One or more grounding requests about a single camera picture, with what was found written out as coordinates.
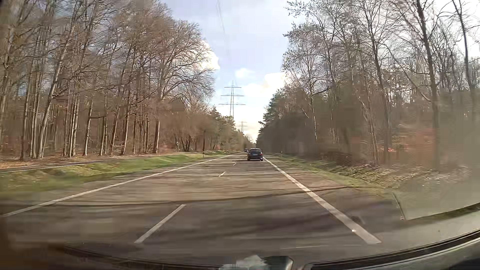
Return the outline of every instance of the second road lane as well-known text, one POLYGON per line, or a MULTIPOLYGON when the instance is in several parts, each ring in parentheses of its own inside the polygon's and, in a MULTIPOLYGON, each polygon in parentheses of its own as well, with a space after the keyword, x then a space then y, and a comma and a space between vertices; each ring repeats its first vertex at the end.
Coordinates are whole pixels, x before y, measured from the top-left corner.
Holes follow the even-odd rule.
POLYGON ((382 246, 376 233, 399 221, 391 202, 273 156, 188 165, 4 217, 9 239, 182 263, 312 251, 332 259, 345 257, 346 247, 382 246))

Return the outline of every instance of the car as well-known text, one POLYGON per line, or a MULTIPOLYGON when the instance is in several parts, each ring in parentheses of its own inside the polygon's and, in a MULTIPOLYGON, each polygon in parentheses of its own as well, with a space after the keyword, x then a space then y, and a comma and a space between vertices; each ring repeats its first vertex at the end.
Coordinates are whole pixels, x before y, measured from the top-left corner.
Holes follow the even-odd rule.
POLYGON ((264 160, 264 154, 262 153, 262 150, 260 148, 252 148, 248 152, 247 155, 247 160, 264 160))

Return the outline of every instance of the windshield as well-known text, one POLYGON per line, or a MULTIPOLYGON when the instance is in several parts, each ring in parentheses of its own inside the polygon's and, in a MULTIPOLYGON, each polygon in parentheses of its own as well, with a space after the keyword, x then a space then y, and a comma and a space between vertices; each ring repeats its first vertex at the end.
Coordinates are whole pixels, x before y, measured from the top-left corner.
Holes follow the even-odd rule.
POLYGON ((16 254, 307 263, 480 229, 476 0, 0 7, 16 254))

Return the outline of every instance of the forest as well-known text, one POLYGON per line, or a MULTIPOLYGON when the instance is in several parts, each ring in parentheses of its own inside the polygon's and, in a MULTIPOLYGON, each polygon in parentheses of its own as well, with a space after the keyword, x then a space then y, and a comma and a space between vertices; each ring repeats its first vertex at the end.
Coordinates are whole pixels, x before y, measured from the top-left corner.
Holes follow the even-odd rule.
POLYGON ((290 1, 287 84, 257 145, 342 165, 475 166, 477 2, 290 1))
POLYGON ((155 0, 5 0, 0 154, 131 155, 252 147, 208 106, 212 51, 155 0))

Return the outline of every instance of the transmission tower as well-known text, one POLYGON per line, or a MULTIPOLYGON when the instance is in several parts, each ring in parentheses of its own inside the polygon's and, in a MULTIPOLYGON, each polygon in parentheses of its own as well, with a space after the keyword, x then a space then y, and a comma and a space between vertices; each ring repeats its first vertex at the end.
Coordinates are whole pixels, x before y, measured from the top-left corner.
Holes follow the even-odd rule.
POLYGON ((240 125, 239 125, 239 126, 240 126, 240 131, 241 131, 242 133, 243 133, 244 128, 245 128, 245 127, 248 127, 247 125, 245 125, 245 123, 246 123, 245 121, 240 121, 240 125))
POLYGON ((226 86, 224 88, 230 88, 231 89, 229 95, 222 95, 223 97, 230 97, 230 103, 220 103, 219 105, 230 105, 230 116, 233 118, 235 106, 244 105, 243 103, 235 103, 235 97, 243 97, 243 95, 235 94, 235 89, 236 88, 241 88, 241 87, 233 86, 233 81, 232 81, 232 86, 226 86))

